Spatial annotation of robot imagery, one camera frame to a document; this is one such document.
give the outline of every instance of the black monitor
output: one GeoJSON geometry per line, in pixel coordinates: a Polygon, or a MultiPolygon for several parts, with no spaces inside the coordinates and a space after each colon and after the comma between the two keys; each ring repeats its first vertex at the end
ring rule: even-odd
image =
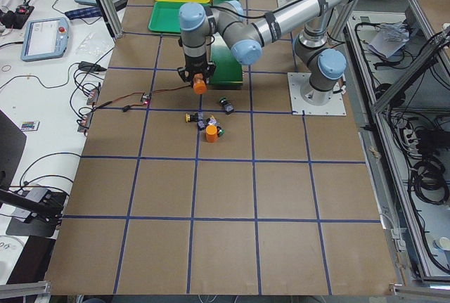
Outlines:
{"type": "Polygon", "coordinates": [[[54,193],[46,188],[32,188],[18,195],[9,190],[25,149],[26,135],[0,111],[0,206],[3,203],[23,209],[25,217],[12,218],[6,231],[15,236],[52,236],[65,201],[64,193],[54,193]],[[53,198],[52,206],[37,200],[53,198]]]}

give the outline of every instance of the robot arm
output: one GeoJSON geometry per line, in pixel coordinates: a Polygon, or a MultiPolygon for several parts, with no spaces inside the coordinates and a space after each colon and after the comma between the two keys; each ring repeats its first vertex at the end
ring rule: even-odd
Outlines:
{"type": "Polygon", "coordinates": [[[186,66],[179,68],[179,74],[185,82],[193,85],[199,79],[207,82],[214,73],[214,64],[207,61],[205,37],[216,32],[220,33],[240,64],[251,65],[262,55],[262,47],[305,23],[305,29],[296,39],[295,52],[314,72],[310,65],[317,65],[317,52],[326,43],[325,20],[332,8],[350,1],[292,0],[250,24],[245,24],[239,16],[243,10],[237,1],[211,8],[195,3],[184,4],[179,11],[179,20],[186,66]]]}

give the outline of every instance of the orange cylinder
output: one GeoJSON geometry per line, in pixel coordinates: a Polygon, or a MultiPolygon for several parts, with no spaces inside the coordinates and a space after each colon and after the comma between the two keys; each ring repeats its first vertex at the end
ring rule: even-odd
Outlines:
{"type": "Polygon", "coordinates": [[[198,73],[194,75],[192,88],[196,94],[204,94],[207,90],[203,75],[198,73]]]}
{"type": "Polygon", "coordinates": [[[206,126],[206,141],[208,143],[215,143],[219,136],[217,135],[217,127],[215,125],[206,126]]]}

